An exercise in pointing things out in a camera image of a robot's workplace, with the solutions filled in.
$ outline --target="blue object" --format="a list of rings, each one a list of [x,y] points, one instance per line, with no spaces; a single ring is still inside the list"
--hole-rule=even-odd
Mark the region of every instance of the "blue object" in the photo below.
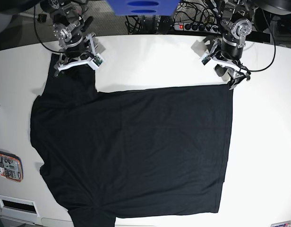
[[[170,16],[180,0],[107,0],[117,16]]]

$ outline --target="t-shirt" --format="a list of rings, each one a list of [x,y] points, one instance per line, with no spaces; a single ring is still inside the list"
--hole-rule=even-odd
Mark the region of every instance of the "t-shirt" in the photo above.
[[[33,104],[40,173],[75,227],[218,212],[228,160],[227,85],[97,92],[94,71],[53,77]]]

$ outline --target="white table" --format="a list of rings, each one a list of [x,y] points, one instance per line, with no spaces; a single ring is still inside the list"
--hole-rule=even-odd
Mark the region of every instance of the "white table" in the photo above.
[[[100,37],[106,62],[96,73],[96,87],[112,92],[222,83],[191,50],[202,39]],[[254,44],[241,61],[249,69],[261,69],[273,53],[271,45]],[[69,221],[39,174],[43,161],[29,140],[31,107],[43,91],[50,55],[40,44],[0,52],[0,150],[21,157],[24,166],[21,183],[0,178],[0,194],[35,201],[40,218]],[[291,49],[277,47],[274,64],[253,73],[249,82],[243,81],[234,90],[230,154],[219,213],[117,219],[116,224],[269,227],[287,220],[291,220]]]

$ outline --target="label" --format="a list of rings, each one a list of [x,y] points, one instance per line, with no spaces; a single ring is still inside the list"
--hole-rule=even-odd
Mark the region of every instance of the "label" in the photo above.
[[[103,63],[103,61],[104,59],[99,53],[94,56],[93,62],[95,65],[97,65],[98,68]]]
[[[0,176],[2,177],[6,177],[6,174],[5,174],[5,169],[0,167]]]
[[[290,227],[291,221],[285,221],[281,223],[272,224],[271,227]]]
[[[202,64],[204,64],[204,65],[206,65],[210,61],[210,59],[211,59],[210,55],[206,52],[200,58]]]

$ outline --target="power strip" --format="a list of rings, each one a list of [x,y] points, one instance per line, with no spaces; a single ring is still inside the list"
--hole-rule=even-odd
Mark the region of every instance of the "power strip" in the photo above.
[[[174,29],[176,31],[205,32],[205,33],[212,33],[212,34],[220,34],[218,25],[211,25],[211,24],[204,25],[203,23],[200,23],[199,26],[198,26],[198,23],[194,23],[192,25],[191,23],[175,23]]]

